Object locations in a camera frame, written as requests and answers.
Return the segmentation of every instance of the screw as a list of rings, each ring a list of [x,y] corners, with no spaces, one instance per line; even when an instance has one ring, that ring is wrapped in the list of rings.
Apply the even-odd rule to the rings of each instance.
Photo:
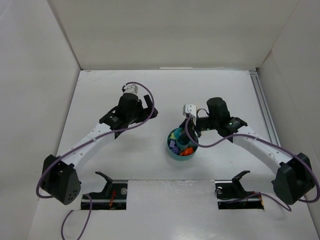
[[[222,187],[221,186],[218,186],[216,188],[216,194],[222,194]]]
[[[125,187],[123,187],[123,188],[121,188],[120,192],[121,192],[122,195],[126,195],[128,190]]]

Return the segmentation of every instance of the robotic arm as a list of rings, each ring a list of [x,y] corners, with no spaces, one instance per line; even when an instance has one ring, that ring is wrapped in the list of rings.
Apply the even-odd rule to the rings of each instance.
[[[108,191],[113,180],[105,174],[96,172],[93,176],[79,179],[78,173],[100,149],[128,130],[130,124],[142,123],[150,114],[150,119],[158,115],[149,95],[144,96],[147,108],[143,108],[137,96],[136,84],[126,86],[122,91],[118,105],[104,115],[95,128],[45,174],[40,187],[64,205],[70,204],[80,193]],[[42,174],[58,158],[49,155],[44,160]]]
[[[198,117],[195,105],[186,104],[184,106],[183,114],[187,117],[192,115],[193,118],[193,121],[190,121],[187,125],[187,130],[192,138],[195,134],[200,137],[202,131],[209,130],[217,130],[222,137],[236,133],[228,140],[249,151],[271,169],[276,175],[275,180],[272,181],[273,191],[277,197],[288,205],[294,204],[316,185],[310,172],[299,161],[281,150],[258,141],[257,138],[263,138],[252,130],[245,121],[230,116],[227,104],[222,98],[211,98],[206,104],[208,106],[208,116],[206,117]],[[181,128],[185,128],[187,120],[180,125]],[[237,136],[241,134],[252,137]],[[185,139],[188,136],[184,133],[180,138]],[[297,156],[311,169],[310,160],[306,155],[299,153]],[[239,182],[241,177],[249,172],[243,171],[232,180],[217,180],[218,198],[239,199],[251,195],[252,192],[245,191]]]

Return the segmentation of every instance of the white wall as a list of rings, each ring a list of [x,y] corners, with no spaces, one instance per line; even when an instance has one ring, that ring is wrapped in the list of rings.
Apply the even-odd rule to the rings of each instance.
[[[319,0],[300,0],[258,73],[281,144],[307,154],[320,180],[319,13]],[[309,209],[319,233],[320,202]]]
[[[0,1],[0,233],[27,239],[79,67],[46,0]]]
[[[49,0],[85,69],[259,67],[299,0]]]

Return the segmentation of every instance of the green bowl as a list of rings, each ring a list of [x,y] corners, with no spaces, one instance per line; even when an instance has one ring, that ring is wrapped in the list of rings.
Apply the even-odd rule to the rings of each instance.
[[[195,155],[195,153],[196,153],[196,151],[197,151],[197,149],[198,149],[198,146],[195,145],[195,144],[194,144],[193,142],[191,142],[191,141],[189,141],[188,144],[182,145],[182,144],[180,144],[180,143],[177,141],[177,139],[171,138],[172,133],[173,133],[174,131],[176,131],[176,130],[178,130],[178,128],[172,130],[172,131],[169,133],[168,138],[167,138],[166,149],[167,149],[169,155],[170,155],[174,160],[178,160],[178,161],[186,161],[186,160],[189,160],[189,159],[191,159],[191,158]],[[179,155],[177,155],[177,154],[175,154],[173,151],[171,151],[171,149],[170,149],[170,147],[169,147],[171,141],[174,141],[175,146],[179,149]],[[181,153],[181,152],[185,151],[187,148],[190,148],[190,147],[193,148],[193,153],[192,153],[192,154],[190,154],[190,155],[188,155],[188,156],[180,156],[180,153]]]

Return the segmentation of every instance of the white table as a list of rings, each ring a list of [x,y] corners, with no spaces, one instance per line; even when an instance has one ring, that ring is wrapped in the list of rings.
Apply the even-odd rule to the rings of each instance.
[[[121,134],[84,167],[83,175],[101,171],[113,179],[133,181],[129,181],[127,210],[94,211],[83,239],[318,239],[308,207],[301,202],[293,205],[291,213],[267,198],[265,211],[218,210],[211,180],[231,179],[243,170],[251,171],[245,179],[254,178],[257,183],[274,179],[263,163],[240,147],[226,141],[215,148],[199,149],[186,162],[173,160],[166,152],[169,132],[184,120],[183,105],[206,108],[212,97],[222,97],[232,116],[245,120],[267,138],[248,71],[82,71],[58,153],[87,135],[118,104],[122,85],[131,81],[151,90],[159,114]],[[145,92],[140,88],[138,94],[142,98]],[[208,131],[200,142],[209,144],[220,138]],[[40,199],[29,239],[61,239],[61,223],[71,209],[80,209],[80,197],[67,206],[55,199]],[[65,234],[70,239],[80,233],[87,213],[76,211],[67,221]]]

